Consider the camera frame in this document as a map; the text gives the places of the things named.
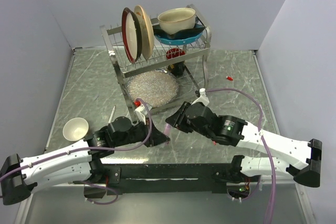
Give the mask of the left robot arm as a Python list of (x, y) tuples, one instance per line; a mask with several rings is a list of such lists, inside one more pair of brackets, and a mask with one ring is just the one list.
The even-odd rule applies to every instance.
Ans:
[(1, 168), (3, 205), (17, 204), (32, 193), (66, 182), (98, 183), (105, 173), (102, 158), (141, 146), (154, 147), (169, 140), (152, 120), (133, 124), (121, 116), (56, 151), (25, 158), (10, 155)]

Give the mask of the white pen with red tip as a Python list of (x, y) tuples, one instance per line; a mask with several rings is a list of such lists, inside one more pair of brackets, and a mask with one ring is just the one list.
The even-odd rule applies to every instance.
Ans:
[(111, 114), (110, 114), (108, 123), (111, 123), (111, 122), (112, 122), (112, 119), (113, 119), (114, 114), (115, 114), (115, 110), (116, 110), (116, 105), (114, 105), (113, 108), (112, 108), (112, 111), (111, 111)]

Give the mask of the thick pink marker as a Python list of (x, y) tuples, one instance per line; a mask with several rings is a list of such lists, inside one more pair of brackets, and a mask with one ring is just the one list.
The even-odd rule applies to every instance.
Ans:
[(169, 124), (167, 124), (166, 126), (165, 126), (165, 129), (164, 129), (164, 134), (165, 135), (169, 135), (170, 134), (170, 131), (171, 131), (171, 126), (169, 125)]

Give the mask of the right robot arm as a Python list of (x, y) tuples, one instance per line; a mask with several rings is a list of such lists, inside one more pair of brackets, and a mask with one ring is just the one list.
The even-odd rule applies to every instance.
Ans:
[(292, 176), (301, 185), (318, 188), (321, 182), (322, 142), (299, 141), (259, 129), (231, 115), (216, 115), (201, 102), (184, 102), (166, 123), (184, 133), (197, 132), (217, 144), (247, 148), (266, 154), (264, 158), (235, 157), (231, 178), (262, 175)]

